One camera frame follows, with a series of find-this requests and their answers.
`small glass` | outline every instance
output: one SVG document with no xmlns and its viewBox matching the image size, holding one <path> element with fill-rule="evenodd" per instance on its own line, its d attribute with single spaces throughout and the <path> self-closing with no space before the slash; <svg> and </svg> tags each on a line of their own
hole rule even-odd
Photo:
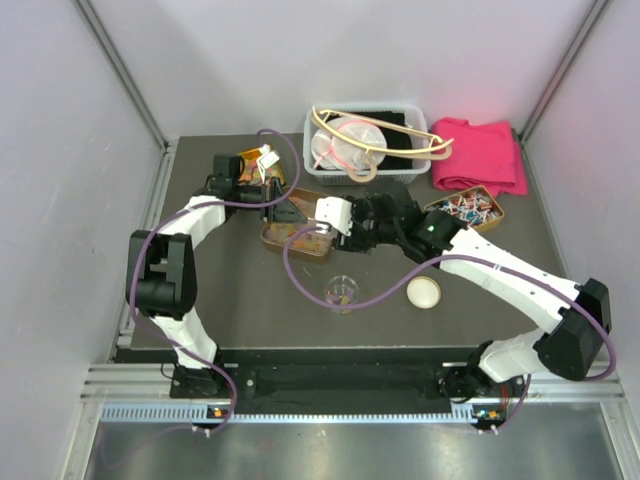
<svg viewBox="0 0 640 480">
<path fill-rule="evenodd" d="M 345 275 L 338 275 L 333 277 L 327 283 L 325 288 L 325 300 L 333 305 L 351 305 L 358 301 L 358 284 L 356 281 Z M 335 313 L 342 315 L 350 313 L 351 310 L 332 310 Z"/>
</svg>

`gray table surface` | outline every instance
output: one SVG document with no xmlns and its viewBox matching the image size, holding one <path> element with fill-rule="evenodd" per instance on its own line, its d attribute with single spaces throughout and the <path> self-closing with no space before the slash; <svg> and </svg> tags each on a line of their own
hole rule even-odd
<svg viewBox="0 0 640 480">
<path fill-rule="evenodd" d="M 302 135 L 291 135 L 301 151 Z M 279 150 L 289 181 L 294 162 L 284 142 L 269 141 Z M 178 144 L 162 217 L 182 208 L 204 184 L 214 153 L 254 147 L 253 135 L 182 137 Z M 331 195 L 362 195 L 363 187 L 321 186 L 303 171 L 299 187 Z M 535 186 L 527 197 L 501 195 L 505 218 L 486 233 L 489 241 L 549 273 L 562 269 Z M 447 193 L 436 190 L 431 175 L 410 186 L 425 204 Z M 476 285 L 436 269 L 425 272 L 441 287 L 442 300 L 431 310 L 412 306 L 404 289 L 367 310 L 338 315 L 304 298 L 287 277 L 282 257 L 260 240 L 262 223 L 255 212 L 238 212 L 215 230 L 195 252 L 198 275 L 196 308 L 207 333 L 221 346 L 354 347 L 473 345 L 505 339 L 535 328 L 523 314 Z M 303 284 L 318 296 L 334 275 L 353 277 L 360 300 L 393 285 L 415 266 L 397 247 L 380 246 L 371 255 L 333 251 L 329 262 L 316 265 L 293 260 Z M 166 343 L 143 331 L 134 332 L 132 348 L 163 348 Z"/>
<path fill-rule="evenodd" d="M 101 424 L 87 480 L 618 480 L 597 404 L 529 404 L 504 433 L 458 425 L 231 425 L 206 439 L 162 424 Z M 136 446 L 146 443 L 145 448 Z M 123 462 L 117 469 L 108 463 Z"/>
</svg>

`purple cable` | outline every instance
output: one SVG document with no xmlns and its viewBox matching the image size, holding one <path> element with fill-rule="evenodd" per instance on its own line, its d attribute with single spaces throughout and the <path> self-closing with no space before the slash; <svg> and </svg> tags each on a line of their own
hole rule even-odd
<svg viewBox="0 0 640 480">
<path fill-rule="evenodd" d="M 282 195 L 281 197 L 276 198 L 275 200 L 272 200 L 270 202 L 248 204 L 248 203 L 241 203 L 241 202 L 225 202 L 225 201 L 222 201 L 222 200 L 218 200 L 218 201 L 205 202 L 205 203 L 200 203 L 198 205 L 194 205 L 194 206 L 191 207 L 191 210 L 180 210 L 180 211 L 174 213 L 173 215 L 169 216 L 168 218 L 165 218 L 158 225 L 156 225 L 153 228 L 153 230 L 151 230 L 149 232 L 149 235 L 147 235 L 147 238 L 145 238 L 144 243 L 142 244 L 142 248 L 140 249 L 140 254 L 138 255 L 138 260 L 136 261 L 136 266 L 135 266 L 135 268 L 133 270 L 133 280 L 131 281 L 131 291 L 129 293 L 129 312 L 131 313 L 131 318 L 133 319 L 134 323 L 136 324 L 136 327 L 144 330 L 145 332 L 147 332 L 150 335 L 153 335 L 156 338 L 160 338 L 162 340 L 167 341 L 169 344 L 171 344 L 175 348 L 180 348 L 181 351 L 185 355 L 187 355 L 188 357 L 191 357 L 194 360 L 196 360 L 196 361 L 206 365 L 207 367 L 211 368 L 213 371 L 215 371 L 216 373 L 221 375 L 225 379 L 225 381 L 229 384 L 229 387 L 231 388 L 231 405 L 229 406 L 229 413 L 228 413 L 228 415 L 226 415 L 224 417 L 224 419 L 222 420 L 221 423 L 219 423 L 215 428 L 213 428 L 211 430 L 211 433 L 218 433 L 220 430 L 224 429 L 228 425 L 229 420 L 231 419 L 231 416 L 233 415 L 233 411 L 235 410 L 236 404 L 238 403 L 238 389 L 236 388 L 236 384 L 234 383 L 233 379 L 227 374 L 227 372 L 225 372 L 223 369 L 221 369 L 220 367 L 215 365 L 213 362 L 205 360 L 204 358 L 200 358 L 195 353 L 190 352 L 189 350 L 184 348 L 178 342 L 175 342 L 175 341 L 167 338 L 165 335 L 156 333 L 155 331 L 153 331 L 151 328 L 147 327 L 146 325 L 144 325 L 140 321 L 140 317 L 138 316 L 138 312 L 137 312 L 136 307 L 135 307 L 135 305 L 136 305 L 136 294 L 137 294 L 137 289 L 138 289 L 138 277 L 140 276 L 140 271 L 142 270 L 142 264 L 144 263 L 144 258 L 145 258 L 145 255 L 147 253 L 147 250 L 149 249 L 149 245 L 151 245 L 151 242 L 153 241 L 154 237 L 158 234 L 158 232 L 163 227 L 165 227 L 167 224 L 169 224 L 169 223 L 173 222 L 174 220 L 177 220 L 178 218 L 190 213 L 192 210 L 196 210 L 198 208 L 204 208 L 204 207 L 211 207 L 211 206 L 214 206 L 214 205 L 224 205 L 224 206 L 227 206 L 227 207 L 239 207 L 239 208 L 251 208 L 251 209 L 267 208 L 267 207 L 271 207 L 273 205 L 276 205 L 276 204 L 282 202 L 287 197 L 289 197 L 289 195 L 291 195 L 293 193 L 295 188 L 298 186 L 298 182 L 300 181 L 300 171 L 302 169 L 302 164 L 301 164 L 302 162 L 300 161 L 300 156 L 298 155 L 298 151 L 296 150 L 296 147 L 293 145 L 291 140 L 289 140 L 287 137 L 285 137 L 280 132 L 278 132 L 276 130 L 272 130 L 270 128 L 263 128 L 262 130 L 258 131 L 258 133 L 256 134 L 256 136 L 258 138 L 258 144 L 260 144 L 260 137 L 262 135 L 264 135 L 265 133 L 276 135 L 277 137 L 279 137 L 282 140 L 284 140 L 286 142 L 287 146 L 293 152 L 293 156 L 294 156 L 295 161 L 296 161 L 296 176 L 295 176 L 295 178 L 293 180 L 293 183 L 291 184 L 291 188 L 289 188 L 289 190 L 287 192 L 285 192 L 284 195 Z M 130 459 L 133 455 L 135 455 L 137 452 L 139 452 L 142 448 L 147 446 L 149 443 L 153 442 L 155 439 L 161 437 L 162 435 L 164 435 L 166 433 L 174 432 L 176 430 L 183 430 L 183 429 L 187 429 L 187 428 L 191 429 L 191 427 L 189 427 L 189 426 L 182 425 L 182 426 L 173 426 L 173 427 L 167 428 L 165 430 L 162 430 L 162 431 L 158 432 L 157 434 L 153 435 L 152 437 L 148 438 L 144 442 L 142 442 L 140 445 L 136 446 L 132 451 L 130 451 L 124 457 L 122 457 L 120 460 L 118 460 L 117 462 L 114 462 L 114 463 L 108 463 L 108 462 L 105 461 L 106 459 L 105 459 L 105 455 L 104 455 L 104 442 L 101 442 L 100 454 L 101 454 L 102 461 L 105 464 L 105 466 L 107 466 L 107 468 L 118 468 L 124 462 L 126 462 L 128 459 Z"/>
<path fill-rule="evenodd" d="M 555 288 L 547 285 L 544 282 L 541 282 L 538 279 L 530 277 L 529 275 L 524 274 L 522 272 L 518 272 L 516 270 L 513 270 L 513 269 L 511 269 L 509 267 L 498 266 L 495 263 L 490 262 L 488 260 L 484 260 L 482 258 L 477 258 L 477 257 L 472 257 L 471 255 L 441 255 L 439 257 L 431 258 L 431 259 L 427 260 L 426 262 L 421 263 L 420 265 L 415 267 L 413 270 L 411 270 L 407 275 L 405 275 L 403 278 L 401 278 L 395 285 L 393 285 L 387 291 L 381 293 L 377 297 L 374 297 L 374 298 L 372 298 L 370 300 L 367 300 L 366 302 L 353 303 L 353 304 L 350 304 L 350 305 L 334 305 L 332 303 L 325 302 L 324 300 L 321 300 L 320 298 L 316 297 L 311 292 L 309 292 L 300 283 L 298 278 L 293 273 L 293 269 L 291 268 L 291 263 L 289 262 L 289 250 L 291 249 L 291 245 L 293 245 L 293 242 L 298 237 L 304 235 L 305 233 L 313 232 L 313 231 L 316 231 L 316 230 L 318 230 L 317 226 L 316 227 L 304 228 L 302 230 L 299 230 L 298 232 L 296 232 L 295 234 L 293 234 L 289 238 L 289 240 L 285 244 L 284 251 L 282 252 L 282 259 L 283 259 L 283 262 L 284 262 L 284 268 L 287 271 L 287 275 L 289 276 L 289 278 L 291 279 L 293 284 L 296 286 L 296 288 L 300 291 L 300 293 L 302 293 L 305 297 L 307 297 L 309 300 L 311 300 L 316 305 L 320 305 L 321 307 L 330 308 L 332 310 L 361 310 L 363 308 L 371 307 L 371 306 L 375 305 L 376 303 L 379 303 L 379 302 L 387 299 L 391 295 L 393 295 L 395 292 L 398 291 L 398 289 L 400 287 L 402 287 L 405 283 L 407 283 L 409 280 L 411 280 L 413 277 L 415 277 L 416 274 L 418 274 L 420 271 L 424 270 L 427 267 L 433 266 L 436 263 L 445 262 L 447 260 L 465 260 L 465 261 L 468 261 L 468 262 L 474 262 L 474 263 L 478 263 L 480 265 L 485 265 L 485 266 L 487 266 L 489 268 L 500 267 L 500 271 L 501 272 L 505 272 L 505 273 L 507 273 L 509 275 L 513 275 L 514 277 L 517 277 L 517 278 L 520 278 L 522 280 L 525 280 L 525 281 L 529 282 L 530 284 L 535 285 L 536 287 L 539 287 L 539 288 L 541 288 L 543 290 L 546 290 L 547 292 L 551 293 L 552 295 L 556 296 L 557 298 L 559 298 L 563 302 L 565 302 L 568 305 L 570 305 L 573 309 L 575 309 L 578 313 L 580 313 L 583 317 L 585 317 L 587 319 L 587 321 L 591 324 L 591 326 L 596 330 L 596 332 L 598 332 L 600 337 L 602 337 L 602 340 L 604 341 L 604 344 L 607 346 L 607 350 L 609 351 L 609 366 L 605 369 L 604 372 L 599 373 L 597 375 L 594 375 L 592 377 L 587 377 L 587 378 L 585 378 L 585 380 L 587 380 L 587 381 L 595 381 L 595 380 L 605 379 L 609 375 L 611 375 L 613 373 L 613 371 L 616 369 L 616 363 L 617 363 L 616 350 L 615 350 L 615 348 L 613 346 L 613 343 L 611 342 L 611 339 L 609 338 L 609 335 L 600 326 L 600 324 L 593 317 L 593 315 L 591 315 L 589 312 L 587 312 L 582 306 L 580 306 L 574 300 L 571 300 L 569 297 L 567 297 L 563 293 L 559 292 Z M 518 400 L 518 403 L 516 404 L 515 408 L 513 409 L 513 412 L 511 413 L 509 418 L 501 425 L 501 427 L 498 428 L 498 431 L 500 431 L 502 428 L 504 428 L 509 423 L 509 421 L 514 417 L 514 415 L 516 413 L 518 413 L 518 411 L 522 407 L 522 404 L 524 403 L 524 399 L 527 396 L 527 393 L 529 392 L 529 385 L 530 384 L 531 384 L 531 375 L 529 375 L 527 377 L 525 388 L 523 389 L 522 395 L 520 396 L 520 399 Z"/>
</svg>

